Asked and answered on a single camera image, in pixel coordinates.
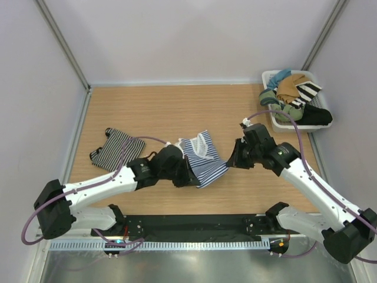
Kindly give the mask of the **blue white striped tank top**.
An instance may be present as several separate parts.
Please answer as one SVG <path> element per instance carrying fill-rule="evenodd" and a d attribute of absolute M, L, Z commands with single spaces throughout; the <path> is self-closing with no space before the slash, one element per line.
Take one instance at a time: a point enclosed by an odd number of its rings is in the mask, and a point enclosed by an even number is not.
<path fill-rule="evenodd" d="M 210 185 L 226 174 L 229 169 L 226 161 L 218 154 L 207 130 L 191 139 L 180 138 L 174 145 L 187 157 L 188 164 L 199 181 L 197 188 Z"/>

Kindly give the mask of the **black white striped tank top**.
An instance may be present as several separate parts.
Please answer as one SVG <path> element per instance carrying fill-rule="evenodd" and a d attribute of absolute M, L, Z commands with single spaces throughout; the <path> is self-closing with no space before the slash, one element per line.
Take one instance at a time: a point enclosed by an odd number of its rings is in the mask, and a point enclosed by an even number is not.
<path fill-rule="evenodd" d="M 123 145 L 131 139 L 131 136 L 114 128 L 107 128 L 105 136 L 107 138 L 105 144 L 90 153 L 90 160 L 94 166 L 114 172 L 120 163 Z M 132 139 L 128 142 L 124 150 L 123 165 L 138 158 L 144 148 L 145 142 L 141 139 Z"/>

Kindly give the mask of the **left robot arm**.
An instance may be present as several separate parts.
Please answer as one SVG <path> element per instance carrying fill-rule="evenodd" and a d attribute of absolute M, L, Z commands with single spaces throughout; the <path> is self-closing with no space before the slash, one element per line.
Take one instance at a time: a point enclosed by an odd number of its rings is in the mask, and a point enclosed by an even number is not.
<path fill-rule="evenodd" d="M 175 187 L 198 186 L 189 160 L 176 146 L 168 145 L 151 159 L 138 158 L 113 173 L 78 183 L 46 184 L 34 203 L 44 239 L 55 239 L 73 229 L 89 229 L 91 235 L 120 235 L 126 226 L 117 205 L 94 208 L 103 199 L 154 186 L 170 180 Z"/>

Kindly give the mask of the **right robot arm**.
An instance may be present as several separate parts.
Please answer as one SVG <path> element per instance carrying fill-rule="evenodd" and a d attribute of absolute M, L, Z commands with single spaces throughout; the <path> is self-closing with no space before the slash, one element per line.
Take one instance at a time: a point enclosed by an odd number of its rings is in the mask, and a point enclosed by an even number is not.
<path fill-rule="evenodd" d="M 356 259 L 376 235 L 376 212 L 362 210 L 342 197 L 306 162 L 304 154 L 289 143 L 276 144 L 260 124 L 241 125 L 228 167 L 250 169 L 261 164 L 297 188 L 319 210 L 314 216 L 279 202 L 267 212 L 265 225 L 271 233 L 283 229 L 306 235 L 323 244 L 338 262 Z"/>

